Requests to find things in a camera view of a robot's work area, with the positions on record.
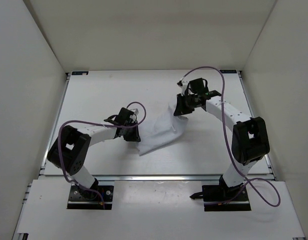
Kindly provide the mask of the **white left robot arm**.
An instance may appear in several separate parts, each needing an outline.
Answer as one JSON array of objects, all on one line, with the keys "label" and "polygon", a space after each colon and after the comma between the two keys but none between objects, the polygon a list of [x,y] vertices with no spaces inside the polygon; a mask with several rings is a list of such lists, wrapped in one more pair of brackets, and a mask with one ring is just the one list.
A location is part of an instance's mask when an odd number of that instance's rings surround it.
[{"label": "white left robot arm", "polygon": [[138,109],[123,107],[117,115],[105,119],[106,124],[89,123],[80,129],[67,124],[60,128],[47,160],[61,169],[68,182],[76,184],[85,198],[93,199],[98,194],[99,182],[84,167],[89,147],[117,138],[139,143],[137,115]]}]

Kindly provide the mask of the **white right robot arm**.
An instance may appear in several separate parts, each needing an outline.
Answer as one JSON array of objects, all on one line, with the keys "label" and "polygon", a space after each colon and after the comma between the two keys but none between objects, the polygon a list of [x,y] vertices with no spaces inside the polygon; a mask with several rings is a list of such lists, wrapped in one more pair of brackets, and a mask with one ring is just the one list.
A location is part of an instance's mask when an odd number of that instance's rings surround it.
[{"label": "white right robot arm", "polygon": [[233,107],[213,90],[205,94],[178,94],[175,116],[186,115],[202,108],[215,116],[223,124],[223,130],[231,130],[231,164],[220,178],[218,195],[230,200],[236,194],[236,188],[243,184],[250,169],[269,153],[269,141],[265,121],[261,117],[253,118]]}]

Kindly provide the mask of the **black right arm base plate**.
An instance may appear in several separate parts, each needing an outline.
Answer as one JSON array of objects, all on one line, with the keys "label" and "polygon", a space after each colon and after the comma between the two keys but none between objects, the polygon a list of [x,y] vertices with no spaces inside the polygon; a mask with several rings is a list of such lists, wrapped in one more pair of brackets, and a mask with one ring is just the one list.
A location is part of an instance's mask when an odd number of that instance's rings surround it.
[{"label": "black right arm base plate", "polygon": [[246,187],[224,192],[219,185],[202,186],[205,212],[251,211]]}]

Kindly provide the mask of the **white fabric skirt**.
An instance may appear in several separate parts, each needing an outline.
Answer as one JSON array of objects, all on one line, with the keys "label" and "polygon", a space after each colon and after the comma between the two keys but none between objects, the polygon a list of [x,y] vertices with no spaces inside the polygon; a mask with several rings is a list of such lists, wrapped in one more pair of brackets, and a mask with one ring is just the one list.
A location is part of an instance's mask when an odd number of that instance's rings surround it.
[{"label": "white fabric skirt", "polygon": [[160,116],[147,119],[138,126],[141,141],[136,144],[136,148],[140,156],[162,148],[184,134],[188,118],[174,116],[175,110],[176,101],[172,100]]}]

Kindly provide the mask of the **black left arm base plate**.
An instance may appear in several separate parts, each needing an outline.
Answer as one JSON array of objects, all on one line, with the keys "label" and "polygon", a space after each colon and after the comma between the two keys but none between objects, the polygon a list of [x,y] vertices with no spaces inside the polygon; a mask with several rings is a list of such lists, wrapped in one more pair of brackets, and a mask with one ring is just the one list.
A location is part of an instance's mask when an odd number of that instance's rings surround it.
[{"label": "black left arm base plate", "polygon": [[103,198],[97,193],[80,189],[77,185],[71,185],[67,209],[70,210],[111,210],[114,196],[114,184],[99,183],[97,192],[99,192]]}]

